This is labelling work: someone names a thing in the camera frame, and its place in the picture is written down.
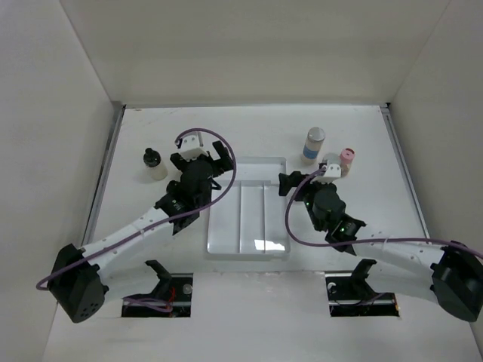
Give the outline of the black-cap white powder bottle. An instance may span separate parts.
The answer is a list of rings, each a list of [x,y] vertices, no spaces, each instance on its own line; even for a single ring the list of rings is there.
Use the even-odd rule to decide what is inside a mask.
[[[168,176],[168,169],[158,151],[146,148],[143,155],[143,163],[146,165],[152,179],[161,181]]]

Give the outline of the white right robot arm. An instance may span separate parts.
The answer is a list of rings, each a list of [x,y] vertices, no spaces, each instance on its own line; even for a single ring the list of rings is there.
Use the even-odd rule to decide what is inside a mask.
[[[291,203],[303,203],[312,227],[324,232],[321,243],[299,239],[307,247],[331,248],[360,258],[350,276],[358,298],[390,292],[433,302],[453,317],[478,320],[482,310],[482,254],[458,241],[431,238],[393,238],[376,233],[358,238],[367,223],[346,213],[346,203],[333,183],[318,180],[323,167],[310,174],[294,171],[278,175],[278,193]]]

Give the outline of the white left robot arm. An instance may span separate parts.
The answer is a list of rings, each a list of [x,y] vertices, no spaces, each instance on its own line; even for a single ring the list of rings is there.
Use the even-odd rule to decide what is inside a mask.
[[[180,178],[168,183],[153,207],[100,241],[82,248],[68,244],[58,252],[44,283],[74,324],[91,318],[114,299],[142,296],[159,301],[168,295],[171,276],[147,256],[148,246],[166,244],[189,228],[201,212],[220,201],[213,197],[214,191],[221,196],[229,191],[215,179],[236,173],[235,154],[224,141],[213,143],[217,158],[202,148],[186,150],[184,145],[178,140],[178,151],[170,156]]]

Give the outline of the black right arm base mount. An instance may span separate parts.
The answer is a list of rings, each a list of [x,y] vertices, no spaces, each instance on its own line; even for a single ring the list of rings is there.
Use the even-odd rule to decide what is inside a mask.
[[[361,260],[349,278],[349,281],[352,285],[352,290],[357,295],[357,298],[360,299],[359,305],[369,302],[377,295],[367,282],[369,271],[376,264],[377,261],[374,259]]]

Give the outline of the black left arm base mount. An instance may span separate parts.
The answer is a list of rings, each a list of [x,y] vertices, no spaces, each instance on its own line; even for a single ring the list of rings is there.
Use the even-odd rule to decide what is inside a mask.
[[[172,276],[165,267],[156,260],[148,260],[146,264],[155,272],[158,283],[149,294],[154,300],[164,300],[164,296],[171,289]]]

